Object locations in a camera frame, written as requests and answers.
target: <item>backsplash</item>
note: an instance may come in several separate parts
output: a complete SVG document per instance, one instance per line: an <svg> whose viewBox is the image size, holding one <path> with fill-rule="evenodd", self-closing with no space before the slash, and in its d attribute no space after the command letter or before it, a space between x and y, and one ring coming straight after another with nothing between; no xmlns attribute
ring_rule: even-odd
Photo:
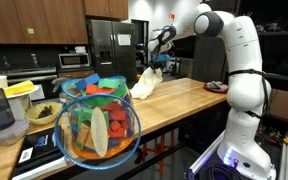
<svg viewBox="0 0 288 180"><path fill-rule="evenodd" d="M31 54L36 55L39 64L58 64L58 54L74 50L75 46L77 45L0 45L0 69L6 68L3 56L7 57L11 67L33 64Z"/></svg>

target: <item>oven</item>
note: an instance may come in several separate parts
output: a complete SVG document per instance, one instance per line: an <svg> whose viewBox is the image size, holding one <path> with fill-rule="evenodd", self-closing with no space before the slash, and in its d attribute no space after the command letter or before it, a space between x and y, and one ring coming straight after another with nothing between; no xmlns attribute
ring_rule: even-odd
<svg viewBox="0 0 288 180"><path fill-rule="evenodd" d="M59 97L60 89L53 92L54 85L52 81L57 78L55 65L40 65L39 67L17 66L7 71L2 71L7 76L8 86L30 80L39 89L30 94L31 100L40 101L54 99Z"/></svg>

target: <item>white cloth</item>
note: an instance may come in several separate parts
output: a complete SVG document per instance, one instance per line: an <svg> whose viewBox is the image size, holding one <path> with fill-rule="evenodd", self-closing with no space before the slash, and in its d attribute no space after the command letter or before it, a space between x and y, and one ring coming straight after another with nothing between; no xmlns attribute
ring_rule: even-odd
<svg viewBox="0 0 288 180"><path fill-rule="evenodd" d="M138 82L131 89L132 98L145 99L153 93L153 90L158 84L162 82L162 71L160 69L152 70L152 68L147 68Z"/></svg>

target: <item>shelf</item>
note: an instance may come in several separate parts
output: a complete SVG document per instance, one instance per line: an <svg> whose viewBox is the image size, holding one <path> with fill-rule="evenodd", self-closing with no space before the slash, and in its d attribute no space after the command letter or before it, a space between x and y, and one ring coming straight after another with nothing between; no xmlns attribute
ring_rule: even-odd
<svg viewBox="0 0 288 180"><path fill-rule="evenodd" d="M259 36L281 36L288 35L288 31L277 31L277 32L257 32Z"/></svg>
<svg viewBox="0 0 288 180"><path fill-rule="evenodd" d="M288 76L280 75L280 74L274 74L274 73L266 73L265 78L288 81Z"/></svg>

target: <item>plate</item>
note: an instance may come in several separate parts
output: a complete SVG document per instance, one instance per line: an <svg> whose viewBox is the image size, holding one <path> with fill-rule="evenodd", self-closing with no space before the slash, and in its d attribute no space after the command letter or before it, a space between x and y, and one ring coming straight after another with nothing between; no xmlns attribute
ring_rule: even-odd
<svg viewBox="0 0 288 180"><path fill-rule="evenodd" d="M228 89L226 89L226 90L224 90L224 91L219 91L219 90L216 90L216 89L208 88L206 83L204 84L204 89L206 89L206 90L208 90L208 91L216 92L216 93L223 93L223 94L226 94L227 91L228 91Z"/></svg>
<svg viewBox="0 0 288 180"><path fill-rule="evenodd" d="M7 99L11 99L11 98L15 98L15 97L19 97L19 96L24 96L26 94L30 94L34 91L37 91L38 90L38 86L37 85L34 85L34 89L31 90L31 91L26 91L26 92L23 92L23 93L20 93L20 94L14 94L14 95L10 95L10 96L6 96Z"/></svg>

